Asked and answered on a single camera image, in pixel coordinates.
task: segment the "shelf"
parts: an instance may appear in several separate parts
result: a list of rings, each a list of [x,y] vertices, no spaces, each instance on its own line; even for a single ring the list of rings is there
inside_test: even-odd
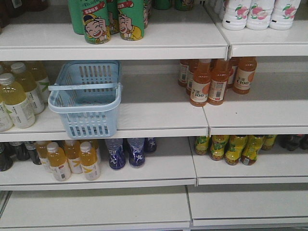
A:
[[[229,47],[229,57],[243,56],[307,56],[308,55],[308,5],[301,4],[291,29],[286,31],[227,30],[209,5],[206,10],[212,17]]]
[[[124,75],[113,138],[198,136],[208,132],[201,107],[189,103],[177,75]],[[60,116],[46,109],[29,128],[0,132],[1,141],[67,140]]]
[[[308,151],[300,148],[290,152],[277,142],[269,151],[260,150],[255,164],[235,166],[224,160],[213,161],[208,154],[194,151],[194,137],[189,138],[197,185],[308,183]]]
[[[109,155],[101,141],[101,176],[94,181],[83,174],[72,174],[70,179],[59,182],[43,166],[31,160],[14,160],[13,167],[1,173],[0,190],[70,190],[132,188],[173,185],[194,185],[196,174],[187,137],[159,138],[157,150],[146,154],[141,168],[133,168],[127,162],[115,171],[109,167]]]
[[[307,184],[188,186],[193,226],[208,229],[304,227]]]
[[[7,231],[175,230],[189,224],[184,186],[13,192],[0,219]]]
[[[308,134],[307,73],[256,73],[248,94],[227,89],[204,107],[211,135]]]
[[[152,60],[225,58],[227,43],[201,5],[192,11],[154,10],[144,38],[88,44],[73,32],[67,6],[50,6],[13,19],[0,37],[0,61]]]

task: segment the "light blue basket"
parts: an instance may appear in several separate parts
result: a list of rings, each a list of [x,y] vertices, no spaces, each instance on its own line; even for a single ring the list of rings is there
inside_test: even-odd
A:
[[[121,102],[121,65],[118,61],[72,61],[63,65],[49,108],[60,115],[72,139],[97,139],[116,132]]]

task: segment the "green drink can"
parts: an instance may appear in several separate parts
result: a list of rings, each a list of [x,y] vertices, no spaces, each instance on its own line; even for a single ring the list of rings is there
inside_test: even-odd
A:
[[[110,40],[110,28],[106,0],[79,0],[85,40],[91,44],[103,44]]]
[[[143,1],[117,0],[121,38],[128,41],[140,40],[144,36]]]

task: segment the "white bottle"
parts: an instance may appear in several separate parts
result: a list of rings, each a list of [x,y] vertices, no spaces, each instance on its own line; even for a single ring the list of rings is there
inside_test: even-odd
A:
[[[251,0],[229,0],[222,26],[228,30],[242,30],[246,26]]]
[[[252,0],[246,27],[252,30],[268,28],[274,2],[275,0]]]
[[[288,30],[292,27],[300,0],[276,0],[270,19],[270,28]]]

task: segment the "bottle label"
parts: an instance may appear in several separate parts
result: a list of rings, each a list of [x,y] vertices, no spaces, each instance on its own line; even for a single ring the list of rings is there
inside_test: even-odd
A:
[[[34,123],[35,117],[28,99],[19,104],[5,105],[5,107],[16,127],[27,128]]]
[[[227,82],[217,82],[217,81],[212,80],[208,97],[214,101],[223,100],[226,86],[227,86]]]
[[[210,88],[210,83],[197,83],[195,81],[192,82],[192,92],[191,92],[191,100],[197,103],[204,103],[207,101],[208,90]]]
[[[252,80],[254,79],[255,71],[243,71],[240,68],[237,70],[234,87],[240,90],[250,89]]]

